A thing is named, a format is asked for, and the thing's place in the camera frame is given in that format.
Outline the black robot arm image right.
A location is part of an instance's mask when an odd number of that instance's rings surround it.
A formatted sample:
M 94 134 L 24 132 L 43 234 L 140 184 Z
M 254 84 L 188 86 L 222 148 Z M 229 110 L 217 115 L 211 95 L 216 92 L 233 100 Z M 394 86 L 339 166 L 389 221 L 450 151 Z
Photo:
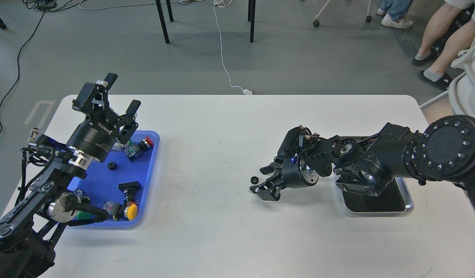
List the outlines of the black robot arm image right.
M 250 191 L 264 201 L 278 201 L 285 188 L 315 185 L 335 174 L 344 191 L 378 197 L 395 178 L 447 181 L 467 192 L 475 211 L 475 118 L 440 118 L 424 132 L 387 123 L 368 137 L 323 138 L 302 125 L 289 130 L 276 157 L 260 169 L 269 175 Z

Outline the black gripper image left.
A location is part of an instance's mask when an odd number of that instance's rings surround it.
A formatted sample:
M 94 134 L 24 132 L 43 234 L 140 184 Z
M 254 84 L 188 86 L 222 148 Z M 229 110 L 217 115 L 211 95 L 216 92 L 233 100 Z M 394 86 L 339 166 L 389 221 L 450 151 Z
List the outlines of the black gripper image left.
M 117 77 L 117 74 L 109 73 L 103 81 L 85 83 L 72 101 L 72 109 L 84 113 L 85 119 L 66 145 L 83 151 L 99 162 L 104 162 L 116 142 L 127 144 L 139 126 L 135 114 L 141 105 L 140 100 L 132 100 L 121 116 L 109 107 L 107 93 Z

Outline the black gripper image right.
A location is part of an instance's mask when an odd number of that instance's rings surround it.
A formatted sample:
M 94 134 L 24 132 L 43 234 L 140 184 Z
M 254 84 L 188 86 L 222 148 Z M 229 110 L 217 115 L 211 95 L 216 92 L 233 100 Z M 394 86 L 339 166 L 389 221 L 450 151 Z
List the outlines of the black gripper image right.
M 315 185 L 319 179 L 318 173 L 298 156 L 285 160 L 275 157 L 269 165 L 260 168 L 260 172 L 263 175 L 280 173 L 280 176 L 270 176 L 263 183 L 249 188 L 264 201 L 278 201 L 282 189 L 306 188 Z

